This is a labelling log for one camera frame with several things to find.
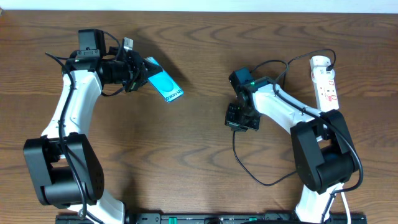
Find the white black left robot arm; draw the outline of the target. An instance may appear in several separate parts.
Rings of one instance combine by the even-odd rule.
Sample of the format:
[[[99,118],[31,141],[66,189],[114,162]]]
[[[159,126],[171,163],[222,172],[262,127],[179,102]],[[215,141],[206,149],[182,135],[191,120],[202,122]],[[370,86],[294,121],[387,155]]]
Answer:
[[[62,65],[63,90],[41,137],[23,148],[34,190],[42,205],[77,212],[65,222],[135,223],[125,204],[104,187],[103,168],[88,140],[91,117],[106,84],[136,91],[149,82],[170,103],[182,89],[152,57],[123,50],[105,60],[97,49],[79,50]]]

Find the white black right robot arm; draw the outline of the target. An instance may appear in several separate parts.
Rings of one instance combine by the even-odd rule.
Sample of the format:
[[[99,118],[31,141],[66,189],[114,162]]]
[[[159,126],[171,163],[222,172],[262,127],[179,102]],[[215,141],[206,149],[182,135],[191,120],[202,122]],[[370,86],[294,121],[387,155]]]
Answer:
[[[296,174],[303,183],[302,196],[295,208],[301,222],[326,223],[336,194],[344,194],[345,182],[359,173],[357,189],[363,181],[363,167],[343,115],[336,109],[324,112],[291,97],[269,77],[253,79],[242,68],[229,76],[238,103],[228,106],[225,124],[233,132],[258,130],[262,115],[275,121],[291,137]]]

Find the blue Galaxy smartphone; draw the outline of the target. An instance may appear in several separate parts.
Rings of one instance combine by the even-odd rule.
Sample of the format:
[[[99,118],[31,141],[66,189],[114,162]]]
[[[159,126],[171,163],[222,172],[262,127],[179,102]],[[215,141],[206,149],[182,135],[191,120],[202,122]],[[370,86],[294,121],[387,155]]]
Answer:
[[[184,94],[184,91],[165,70],[150,76],[148,81],[168,103]]]

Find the white power strip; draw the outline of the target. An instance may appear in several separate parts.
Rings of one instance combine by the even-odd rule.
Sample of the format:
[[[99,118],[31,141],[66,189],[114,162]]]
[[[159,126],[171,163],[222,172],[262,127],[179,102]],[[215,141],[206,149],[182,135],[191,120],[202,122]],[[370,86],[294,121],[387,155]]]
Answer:
[[[335,71],[328,57],[316,55],[310,59],[311,79],[314,85],[317,108],[323,112],[338,110]]]

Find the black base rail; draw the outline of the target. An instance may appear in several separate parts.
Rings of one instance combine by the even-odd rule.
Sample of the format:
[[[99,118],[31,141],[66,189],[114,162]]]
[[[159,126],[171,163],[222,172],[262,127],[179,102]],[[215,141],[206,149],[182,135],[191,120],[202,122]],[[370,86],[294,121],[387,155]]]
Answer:
[[[346,215],[332,214],[331,219],[325,223],[348,223]],[[89,219],[80,220],[73,215],[58,215],[55,218],[55,223],[95,223]],[[291,213],[271,212],[264,214],[250,214],[250,215],[161,215],[158,213],[141,213],[137,215],[127,216],[125,223],[137,224],[237,224],[237,223],[305,223],[294,218]],[[351,223],[367,224],[368,220],[365,215],[354,214],[351,215]]]

